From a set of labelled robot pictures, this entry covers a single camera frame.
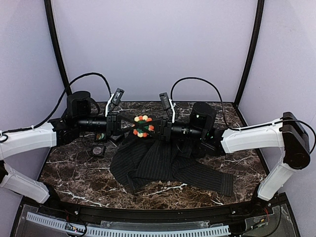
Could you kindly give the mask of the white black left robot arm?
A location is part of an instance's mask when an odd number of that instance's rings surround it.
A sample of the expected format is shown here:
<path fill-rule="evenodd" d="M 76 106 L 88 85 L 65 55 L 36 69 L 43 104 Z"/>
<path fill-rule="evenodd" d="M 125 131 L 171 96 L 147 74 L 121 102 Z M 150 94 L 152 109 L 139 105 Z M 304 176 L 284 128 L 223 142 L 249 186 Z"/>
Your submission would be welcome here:
<path fill-rule="evenodd" d="M 132 127 L 122 128 L 121 121 L 133 120 L 117 112 L 105 111 L 93 114 L 91 105 L 96 102 L 88 91 L 77 91 L 67 97 L 67 109 L 61 118 L 51 119 L 41 125 L 0 134 L 0 186 L 23 195 L 38 203 L 58 199 L 55 190 L 48 184 L 38 182 L 16 171 L 5 159 L 26 151 L 59 147 L 79 138 L 83 132 L 103 133 L 106 138 L 120 136 Z"/>

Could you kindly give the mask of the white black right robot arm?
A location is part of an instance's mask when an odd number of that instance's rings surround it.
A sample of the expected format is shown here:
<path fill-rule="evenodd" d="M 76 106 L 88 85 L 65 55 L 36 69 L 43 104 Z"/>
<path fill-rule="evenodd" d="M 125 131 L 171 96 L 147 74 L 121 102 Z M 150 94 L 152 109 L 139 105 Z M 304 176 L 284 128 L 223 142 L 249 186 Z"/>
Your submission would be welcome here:
<path fill-rule="evenodd" d="M 254 197 L 268 202 L 297 170 L 310 164 L 312 149 L 309 136 L 291 112 L 271 122 L 240 128 L 214 128 L 216 111 L 205 102 L 192 107 L 189 123 L 175 119 L 151 119 L 140 116 L 138 128 L 153 138 L 196 140 L 198 147 L 212 156 L 231 154 L 243 150 L 279 147 L 281 157 L 268 176 L 257 186 Z"/>

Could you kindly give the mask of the dark pinstriped garment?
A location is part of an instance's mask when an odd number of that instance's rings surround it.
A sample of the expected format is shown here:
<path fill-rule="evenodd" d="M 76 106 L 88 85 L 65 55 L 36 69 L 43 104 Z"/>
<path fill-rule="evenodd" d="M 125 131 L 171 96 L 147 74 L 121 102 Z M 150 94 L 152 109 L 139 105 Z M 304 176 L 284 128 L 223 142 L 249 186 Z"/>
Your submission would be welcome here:
<path fill-rule="evenodd" d="M 117 182 L 136 191 L 153 181 L 179 181 L 231 197 L 234 177 L 196 160 L 191 140 L 164 142 L 129 134 L 110 165 Z"/>

